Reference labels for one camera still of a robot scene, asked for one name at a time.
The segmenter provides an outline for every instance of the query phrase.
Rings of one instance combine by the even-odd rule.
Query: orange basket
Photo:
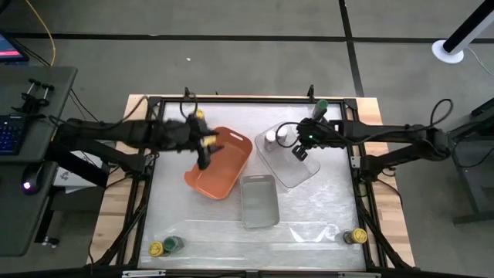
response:
[[[184,179],[193,189],[213,199],[228,196],[252,152],[252,142],[227,127],[217,127],[217,145],[224,148],[211,156],[211,164],[200,171],[197,164],[185,172]]]

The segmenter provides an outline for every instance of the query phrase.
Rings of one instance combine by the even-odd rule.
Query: white stand base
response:
[[[443,45],[445,44],[445,40],[438,40],[437,42],[434,42],[432,45],[432,53],[434,53],[434,56],[438,59],[440,59],[444,63],[460,63],[463,60],[463,50],[460,51],[459,53],[456,54],[449,54],[445,51],[443,48]]]

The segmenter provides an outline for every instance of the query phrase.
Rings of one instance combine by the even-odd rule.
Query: desk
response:
[[[137,101],[142,95],[130,95],[127,101],[125,114],[130,113]],[[236,96],[217,96],[218,98],[236,97]],[[357,98],[358,112],[360,121],[365,124],[382,124],[381,114],[375,98]],[[143,102],[130,117],[130,119],[144,118],[147,110],[147,104]],[[387,145],[384,143],[366,143],[366,152],[373,155],[381,155],[387,153]],[[117,149],[125,153],[136,153],[137,150],[127,147],[119,143]],[[109,183],[123,177],[121,171],[116,172],[109,178]],[[380,176],[380,179],[396,186],[394,178]],[[96,224],[93,235],[93,243],[90,247],[91,253],[95,259],[99,259],[104,252],[110,247],[115,238],[120,233],[124,224],[124,217],[127,209],[127,203],[130,194],[130,180],[121,182],[120,184],[109,188],[103,197],[103,203],[100,209],[100,215]],[[140,201],[142,185],[137,192],[136,206]],[[396,196],[389,188],[379,182],[374,183],[374,196],[377,203],[377,214],[381,224],[381,230],[387,237],[390,244],[401,255],[402,259],[411,265],[414,264],[411,247],[408,240],[408,232],[404,221],[403,211],[400,206],[399,197]],[[125,262],[128,261],[132,253],[134,245],[134,232],[129,236],[127,243],[127,251],[125,252]],[[370,248],[373,261],[377,260],[377,249],[374,239],[370,237]]]
[[[23,105],[21,92],[30,87],[29,78],[52,84],[55,89],[49,93],[50,105],[42,107],[41,114],[60,117],[69,91],[76,78],[73,67],[0,66],[0,114],[10,114],[11,107]],[[42,88],[31,91],[31,95],[41,98]],[[22,173],[30,162],[42,161],[48,149],[55,128],[41,121],[32,121],[26,130],[19,155],[0,157],[0,256],[22,256],[27,252],[32,236],[45,211],[47,196],[56,173],[56,164],[45,162],[44,183],[35,195],[25,195],[21,191]],[[43,234],[47,225],[40,225]]]

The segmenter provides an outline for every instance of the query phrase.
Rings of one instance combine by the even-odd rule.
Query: wooden table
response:
[[[127,107],[125,109],[125,115],[135,107],[139,99],[143,95],[130,95],[127,101]],[[166,97],[176,97],[174,95],[167,95]],[[254,97],[254,96],[215,96],[218,98],[224,97]],[[272,96],[272,98],[305,98],[305,97],[279,97]],[[376,98],[357,98],[358,114],[360,121],[365,124],[380,125],[382,124],[381,113],[377,104]],[[143,101],[136,111],[130,116],[130,119],[143,119],[147,110],[147,104]],[[387,145],[385,143],[366,143],[365,149],[367,154],[381,155],[387,153]],[[137,153],[137,150],[132,149],[125,144],[118,143],[117,150],[125,153]],[[121,179],[124,176],[122,171],[117,171],[112,174],[108,180],[108,183]],[[381,175],[379,179],[389,183],[396,188],[396,181],[394,178]],[[94,230],[93,242],[90,247],[91,254],[95,260],[98,260],[105,251],[110,247],[115,238],[120,233],[124,224],[125,211],[127,209],[127,203],[130,194],[131,180],[122,181],[105,191],[103,202],[101,204],[100,214]],[[140,201],[142,187],[144,183],[141,183],[140,190],[137,193],[136,204]],[[401,209],[399,197],[390,190],[387,186],[380,182],[374,183],[374,197],[377,205],[377,213],[379,216],[379,222],[381,224],[381,231],[386,236],[387,240],[393,246],[396,252],[398,252],[401,258],[408,264],[414,265],[414,259],[411,253],[410,242],[408,239],[407,227],[405,224],[403,210]],[[127,250],[125,252],[125,262],[131,256],[132,246],[135,240],[135,228],[130,234],[127,242]],[[377,249],[373,236],[370,236],[370,248],[372,259],[375,263],[378,263]]]

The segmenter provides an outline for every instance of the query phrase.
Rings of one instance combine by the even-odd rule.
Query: computer mouse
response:
[[[31,163],[22,173],[21,189],[26,195],[34,195],[42,187],[43,163]]]

